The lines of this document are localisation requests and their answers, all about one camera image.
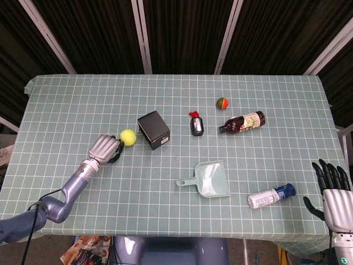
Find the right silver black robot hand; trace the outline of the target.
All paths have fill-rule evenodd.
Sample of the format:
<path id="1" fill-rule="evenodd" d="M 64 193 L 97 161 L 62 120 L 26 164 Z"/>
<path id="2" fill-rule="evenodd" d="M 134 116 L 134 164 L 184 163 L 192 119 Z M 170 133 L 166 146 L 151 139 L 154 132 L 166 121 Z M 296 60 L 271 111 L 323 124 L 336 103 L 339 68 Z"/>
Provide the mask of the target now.
<path id="1" fill-rule="evenodd" d="M 327 227 L 337 234 L 352 233 L 352 190 L 348 176 L 340 166 L 334 167 L 320 159 L 312 162 L 315 170 L 323 210 L 315 208 L 308 197 L 303 201 L 308 211 L 324 221 Z"/>

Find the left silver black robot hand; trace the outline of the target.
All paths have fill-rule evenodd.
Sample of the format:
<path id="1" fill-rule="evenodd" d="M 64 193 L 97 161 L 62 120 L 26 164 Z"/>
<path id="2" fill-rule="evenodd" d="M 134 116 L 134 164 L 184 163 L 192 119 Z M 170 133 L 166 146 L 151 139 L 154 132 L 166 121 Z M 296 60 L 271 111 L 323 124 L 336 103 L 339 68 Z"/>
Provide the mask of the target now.
<path id="1" fill-rule="evenodd" d="M 121 156 L 124 142 L 114 135 L 100 135 L 88 152 L 88 157 L 96 160 L 99 165 L 114 164 Z"/>

